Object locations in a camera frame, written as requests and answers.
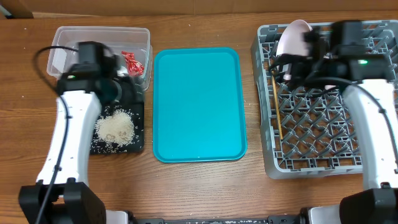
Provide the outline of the large pink plate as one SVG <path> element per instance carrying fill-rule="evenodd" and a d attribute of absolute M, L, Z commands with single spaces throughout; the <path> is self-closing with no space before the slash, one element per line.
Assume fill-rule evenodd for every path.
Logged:
<path fill-rule="evenodd" d="M 276 59 L 280 62 L 277 68 L 281 68 L 282 80 L 291 81 L 294 66 L 298 63 L 308 62 L 309 49 L 304 40 L 304 34 L 312 31 L 312 27 L 306 21 L 298 19 L 291 22 L 283 31 L 276 52 Z"/>

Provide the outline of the wooden chopstick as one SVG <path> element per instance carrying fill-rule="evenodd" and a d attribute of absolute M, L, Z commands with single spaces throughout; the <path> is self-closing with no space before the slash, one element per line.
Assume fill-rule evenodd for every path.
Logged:
<path fill-rule="evenodd" d="M 281 126 L 281 120 L 280 120 L 280 113 L 279 113 L 279 100 L 277 96 L 277 89 L 276 89 L 276 83 L 275 83 L 275 78 L 274 76 L 271 76 L 272 80 L 272 87 L 273 87 L 273 95 L 274 95 L 274 102 L 275 102 L 275 112 L 277 116 L 277 125 L 278 125 L 278 130 L 279 130 L 279 136 L 280 140 L 283 140 L 283 133 L 282 133 L 282 126 Z"/>

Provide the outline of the white tissue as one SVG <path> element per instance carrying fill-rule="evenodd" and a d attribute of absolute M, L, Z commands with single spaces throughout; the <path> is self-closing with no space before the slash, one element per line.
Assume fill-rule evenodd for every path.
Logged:
<path fill-rule="evenodd" d="M 126 67 L 120 66 L 120 68 L 117 70 L 117 74 L 119 77 L 128 77 L 128 70 Z"/>

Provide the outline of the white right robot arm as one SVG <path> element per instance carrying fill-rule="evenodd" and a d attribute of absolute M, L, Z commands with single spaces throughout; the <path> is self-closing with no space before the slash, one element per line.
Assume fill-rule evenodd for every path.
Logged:
<path fill-rule="evenodd" d="M 332 23 L 323 37 L 303 20 L 283 31 L 269 70 L 290 89 L 339 88 L 354 124 L 364 189 L 338 205 L 304 208 L 306 223 L 397 222 L 397 113 L 388 59 L 370 54 L 358 20 Z"/>

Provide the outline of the red strawberry candy wrapper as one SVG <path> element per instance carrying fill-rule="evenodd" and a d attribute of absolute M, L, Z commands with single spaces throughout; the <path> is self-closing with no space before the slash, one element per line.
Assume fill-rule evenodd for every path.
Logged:
<path fill-rule="evenodd" d="M 145 68 L 143 64 L 136 60 L 134 53 L 122 51 L 121 54 L 124 57 L 129 76 L 136 77 L 144 74 Z"/>

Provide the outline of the small pink bowl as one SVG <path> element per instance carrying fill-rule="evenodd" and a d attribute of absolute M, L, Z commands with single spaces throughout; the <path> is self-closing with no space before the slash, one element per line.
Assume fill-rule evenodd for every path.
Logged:
<path fill-rule="evenodd" d="M 336 87 L 336 86 L 335 85 L 325 85 L 324 89 L 325 90 L 329 90 L 329 89 L 332 89 L 334 87 Z"/>

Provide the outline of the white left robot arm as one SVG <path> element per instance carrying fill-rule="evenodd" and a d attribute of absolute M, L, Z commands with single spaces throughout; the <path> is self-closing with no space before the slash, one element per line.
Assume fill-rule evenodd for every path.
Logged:
<path fill-rule="evenodd" d="M 88 160 L 95 123 L 104 107 L 133 113 L 135 149 L 144 143 L 144 91 L 131 77 L 120 77 L 118 57 L 100 42 L 79 42 L 78 62 L 52 85 L 41 72 L 38 50 L 34 69 L 57 96 L 57 118 L 44 166 L 34 185 L 19 191 L 29 223 L 137 223 L 130 211 L 106 209 L 88 186 Z"/>

